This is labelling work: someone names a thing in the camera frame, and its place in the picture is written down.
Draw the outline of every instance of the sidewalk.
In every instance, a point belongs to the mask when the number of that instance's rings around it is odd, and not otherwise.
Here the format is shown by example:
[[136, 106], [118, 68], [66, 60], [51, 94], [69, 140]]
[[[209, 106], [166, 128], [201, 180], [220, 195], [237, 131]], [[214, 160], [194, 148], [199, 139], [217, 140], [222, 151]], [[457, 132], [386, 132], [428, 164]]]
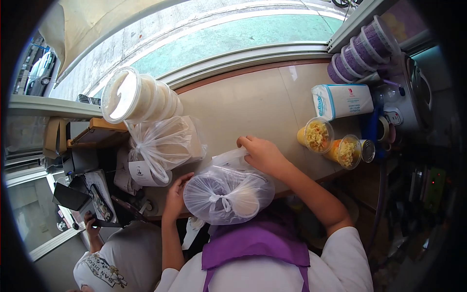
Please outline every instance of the sidewalk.
[[327, 41], [347, 9], [322, 0], [191, 0], [145, 17], [92, 50], [50, 97], [100, 97], [117, 67], [161, 75], [205, 57], [265, 43]]

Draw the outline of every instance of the plastic bag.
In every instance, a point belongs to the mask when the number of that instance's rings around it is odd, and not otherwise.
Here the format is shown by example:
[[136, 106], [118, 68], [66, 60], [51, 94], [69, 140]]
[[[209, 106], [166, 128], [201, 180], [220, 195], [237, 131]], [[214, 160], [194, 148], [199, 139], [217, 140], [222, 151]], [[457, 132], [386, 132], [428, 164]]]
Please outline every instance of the plastic bag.
[[211, 225], [247, 222], [267, 207], [274, 182], [249, 165], [244, 148], [216, 156], [211, 165], [190, 179], [183, 199], [187, 209]]
[[132, 148], [128, 161], [146, 161], [154, 181], [160, 186], [168, 185], [170, 170], [206, 156], [207, 145], [203, 144], [199, 124], [189, 116], [127, 124]]

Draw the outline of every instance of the hand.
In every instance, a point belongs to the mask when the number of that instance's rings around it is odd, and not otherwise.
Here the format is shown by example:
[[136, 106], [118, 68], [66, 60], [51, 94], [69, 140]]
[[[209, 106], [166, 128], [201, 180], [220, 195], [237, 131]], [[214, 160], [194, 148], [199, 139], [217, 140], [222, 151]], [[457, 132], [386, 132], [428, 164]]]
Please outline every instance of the hand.
[[249, 155], [245, 161], [259, 171], [282, 180], [293, 164], [290, 163], [271, 141], [248, 135], [237, 139], [237, 146], [244, 146]]
[[179, 177], [167, 192], [165, 200], [165, 208], [162, 213], [162, 222], [167, 224], [175, 223], [179, 215], [182, 213], [185, 203], [183, 201], [183, 190], [186, 181], [190, 180], [194, 172], [187, 173]]
[[92, 224], [96, 221], [96, 218], [92, 217], [91, 211], [87, 211], [85, 214], [85, 225], [86, 231], [88, 233], [89, 238], [94, 238], [99, 235], [100, 227], [94, 228]]

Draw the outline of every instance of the white shirt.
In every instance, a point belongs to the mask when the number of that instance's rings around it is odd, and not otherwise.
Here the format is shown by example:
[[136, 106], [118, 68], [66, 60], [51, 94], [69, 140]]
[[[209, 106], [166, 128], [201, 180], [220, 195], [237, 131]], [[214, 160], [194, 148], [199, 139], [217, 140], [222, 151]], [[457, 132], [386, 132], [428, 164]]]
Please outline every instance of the white shirt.
[[[310, 292], [373, 291], [370, 268], [357, 229], [345, 227], [326, 241], [321, 257], [308, 252]], [[195, 255], [178, 272], [165, 269], [155, 292], [201, 292], [206, 271], [201, 255]], [[219, 267], [209, 283], [210, 292], [301, 291], [298, 267], [270, 257], [241, 259]]]
[[151, 292], [162, 270], [161, 229], [133, 221], [112, 234], [100, 251], [86, 252], [73, 275], [95, 292]]

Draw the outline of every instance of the stack of purple containers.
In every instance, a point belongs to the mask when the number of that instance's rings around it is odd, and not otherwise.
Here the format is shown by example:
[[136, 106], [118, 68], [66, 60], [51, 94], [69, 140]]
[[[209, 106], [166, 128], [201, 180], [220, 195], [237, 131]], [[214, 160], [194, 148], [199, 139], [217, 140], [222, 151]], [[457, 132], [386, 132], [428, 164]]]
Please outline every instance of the stack of purple containers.
[[357, 37], [334, 54], [327, 66], [327, 73], [337, 84], [353, 83], [375, 72], [380, 64], [387, 64], [389, 57], [400, 54], [396, 38], [384, 21], [377, 15], [367, 26], [361, 28]]

